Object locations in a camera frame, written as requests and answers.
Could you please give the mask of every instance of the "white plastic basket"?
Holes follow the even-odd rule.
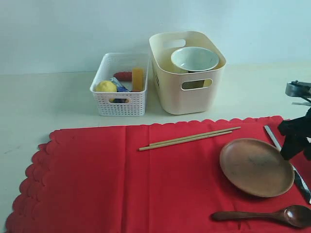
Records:
[[[132,71],[133,67],[144,69],[144,90],[142,92],[96,92],[95,87],[117,72]],[[102,116],[135,117],[145,114],[147,101],[147,74],[149,56],[145,53],[107,53],[99,66],[90,91]],[[128,99],[128,103],[111,103],[109,99]]]
[[[149,39],[152,51],[153,77],[161,105],[171,114],[204,112],[210,108],[226,64],[224,56],[216,46],[200,32],[173,32],[153,35]],[[203,47],[215,52],[219,64],[212,70],[185,73],[176,70],[171,54],[182,47]],[[202,81],[201,88],[183,89],[186,82]]]

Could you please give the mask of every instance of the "plastic container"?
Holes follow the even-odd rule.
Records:
[[[213,104],[226,65],[226,59],[216,46],[200,32],[160,33],[150,37],[149,43],[154,82],[163,109],[174,115],[207,111]],[[195,73],[175,67],[171,54],[179,48],[192,46],[216,53],[218,65],[212,70]]]
[[[144,90],[142,92],[95,91],[95,87],[101,81],[112,78],[117,72],[132,71],[133,67],[141,67],[144,69]],[[99,114],[110,117],[138,117],[144,115],[147,101],[148,68],[149,55],[145,53],[105,54],[90,87],[90,91],[93,93],[97,103]],[[128,99],[128,102],[113,103],[109,101],[111,99]]]

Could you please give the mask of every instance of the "table surface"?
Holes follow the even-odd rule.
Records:
[[[311,62],[227,65],[213,107],[208,112],[174,116],[159,103],[149,80],[146,114],[140,117],[98,115],[89,87],[95,72],[0,76],[0,231],[26,178],[37,145],[64,128],[139,125],[204,119],[281,115],[302,117],[303,99],[285,95],[286,83],[311,82]]]

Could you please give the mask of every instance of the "wooden chopstick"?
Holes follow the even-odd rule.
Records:
[[[208,138],[208,137],[216,137],[216,136],[220,136],[220,135],[228,134],[228,133],[232,133],[232,131],[214,133],[214,134],[209,134],[209,135],[204,135],[204,136],[199,136],[199,137],[188,138],[188,139],[184,139],[184,140],[178,140],[178,141],[174,141],[174,142],[167,142],[167,143],[152,145],[152,146],[148,146],[148,147],[142,147],[142,148],[139,148],[139,151],[150,150],[150,149],[155,149],[155,148],[160,148],[160,147],[167,147],[167,146],[185,143],[185,142],[192,142],[195,140],[200,140],[200,139],[204,139],[204,138]]]
[[[207,133],[195,134],[195,135],[191,135],[191,136],[187,136],[187,137],[179,137],[179,138],[175,138],[175,139],[171,139],[171,140],[166,140],[166,141],[162,141],[162,142],[150,143],[149,146],[154,146],[154,145],[160,145],[160,144],[164,144],[164,143],[168,143],[168,142],[175,142],[175,141],[185,140],[185,139],[188,139],[188,138],[201,137],[201,136],[211,135],[211,134],[215,134],[215,133],[222,133],[222,132],[227,132],[227,131],[231,131],[231,130],[237,130],[237,129],[240,129],[240,128],[241,127],[238,126],[238,127],[233,127],[233,128],[223,129],[223,130],[211,131],[211,132],[207,132]]]

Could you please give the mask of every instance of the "brown wooden plate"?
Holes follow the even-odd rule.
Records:
[[[239,189],[259,197],[276,197],[294,183],[292,165],[272,145],[253,138],[226,144],[220,153],[225,176]]]

